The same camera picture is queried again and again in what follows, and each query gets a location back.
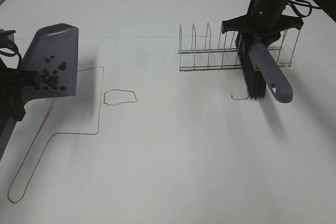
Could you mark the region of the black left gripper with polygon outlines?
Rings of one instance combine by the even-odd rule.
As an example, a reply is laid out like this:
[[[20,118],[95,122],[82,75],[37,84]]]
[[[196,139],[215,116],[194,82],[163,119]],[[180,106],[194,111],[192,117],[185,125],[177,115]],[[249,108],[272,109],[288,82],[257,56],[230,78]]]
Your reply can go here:
[[[9,68],[1,61],[1,116],[21,121],[26,114],[22,89],[38,85],[37,71]]]

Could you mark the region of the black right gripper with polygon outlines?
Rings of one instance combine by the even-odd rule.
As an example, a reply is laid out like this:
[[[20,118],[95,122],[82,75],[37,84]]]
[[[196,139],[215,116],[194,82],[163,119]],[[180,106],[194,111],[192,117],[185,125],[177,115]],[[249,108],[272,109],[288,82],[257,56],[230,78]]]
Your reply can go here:
[[[303,20],[300,17],[281,15],[273,28],[262,25],[257,28],[248,21],[248,15],[239,16],[230,20],[224,20],[221,24],[222,34],[228,31],[236,31],[241,34],[250,34],[260,39],[264,44],[272,44],[281,37],[281,32],[291,28],[300,30],[303,27]]]

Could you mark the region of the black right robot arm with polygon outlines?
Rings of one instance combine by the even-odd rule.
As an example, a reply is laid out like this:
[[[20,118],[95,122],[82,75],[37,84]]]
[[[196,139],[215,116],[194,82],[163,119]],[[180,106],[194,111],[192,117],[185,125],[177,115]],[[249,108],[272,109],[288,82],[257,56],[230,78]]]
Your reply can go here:
[[[221,32],[237,31],[242,36],[258,38],[271,45],[280,33],[290,28],[300,30],[303,16],[283,15],[288,0],[250,0],[246,15],[222,21]]]

